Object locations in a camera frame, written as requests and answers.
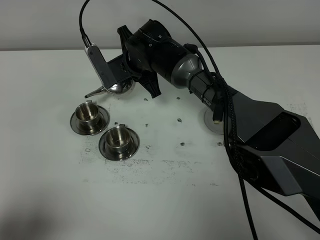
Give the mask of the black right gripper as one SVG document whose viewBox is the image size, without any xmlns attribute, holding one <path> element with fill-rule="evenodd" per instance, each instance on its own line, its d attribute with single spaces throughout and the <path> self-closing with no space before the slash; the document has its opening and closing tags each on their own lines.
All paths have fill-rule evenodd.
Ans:
<svg viewBox="0 0 320 240">
<path fill-rule="evenodd" d="M 135 79 L 152 98 L 162 94 L 158 75 L 172 85 L 188 84 L 193 71 L 193 54 L 176 42 L 159 21 L 150 19 L 135 33 L 123 25 L 117 33 L 122 54 L 107 63 L 117 83 Z"/>
</svg>

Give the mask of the black and grey right robot arm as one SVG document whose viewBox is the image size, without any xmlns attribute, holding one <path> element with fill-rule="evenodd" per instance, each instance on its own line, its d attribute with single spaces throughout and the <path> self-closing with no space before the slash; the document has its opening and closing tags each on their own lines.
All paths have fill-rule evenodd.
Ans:
<svg viewBox="0 0 320 240">
<path fill-rule="evenodd" d="M 242 183 L 268 198 L 272 193 L 303 195 L 319 215 L 320 139 L 304 116 L 235 90 L 217 69 L 209 70 L 196 45 L 176 42 L 156 20 L 135 33 L 126 26 L 117 33 L 122 54 L 108 62 L 106 86 L 132 79 L 155 98 L 162 76 L 188 89 L 212 110 L 213 121 L 223 124 L 227 155 Z"/>
</svg>

